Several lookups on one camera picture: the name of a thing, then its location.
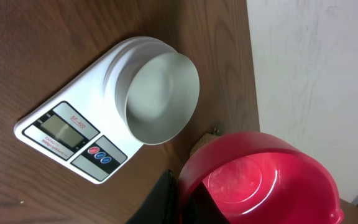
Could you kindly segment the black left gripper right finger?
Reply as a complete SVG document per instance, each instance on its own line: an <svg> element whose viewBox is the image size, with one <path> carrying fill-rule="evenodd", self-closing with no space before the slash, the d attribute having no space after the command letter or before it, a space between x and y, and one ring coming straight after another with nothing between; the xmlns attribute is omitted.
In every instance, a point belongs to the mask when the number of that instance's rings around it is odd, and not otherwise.
<svg viewBox="0 0 358 224"><path fill-rule="evenodd" d="M194 189L181 210L183 224L230 224L203 183Z"/></svg>

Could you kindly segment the red plastic measuring scoop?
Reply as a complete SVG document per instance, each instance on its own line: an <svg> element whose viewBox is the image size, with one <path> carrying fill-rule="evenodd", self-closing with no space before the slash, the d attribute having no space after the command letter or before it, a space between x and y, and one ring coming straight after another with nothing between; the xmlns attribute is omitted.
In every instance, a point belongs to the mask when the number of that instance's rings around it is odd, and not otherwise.
<svg viewBox="0 0 358 224"><path fill-rule="evenodd" d="M317 160L261 132L225 134L197 150L178 178L184 207L203 183L230 223L342 223L337 185Z"/></svg>

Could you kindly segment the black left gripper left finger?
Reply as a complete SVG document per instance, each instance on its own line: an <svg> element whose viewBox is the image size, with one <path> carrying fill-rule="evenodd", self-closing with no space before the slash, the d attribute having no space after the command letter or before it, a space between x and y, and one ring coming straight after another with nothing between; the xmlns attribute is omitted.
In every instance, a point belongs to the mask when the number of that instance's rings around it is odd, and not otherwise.
<svg viewBox="0 0 358 224"><path fill-rule="evenodd" d="M177 180L166 170L126 224L173 224L177 219Z"/></svg>

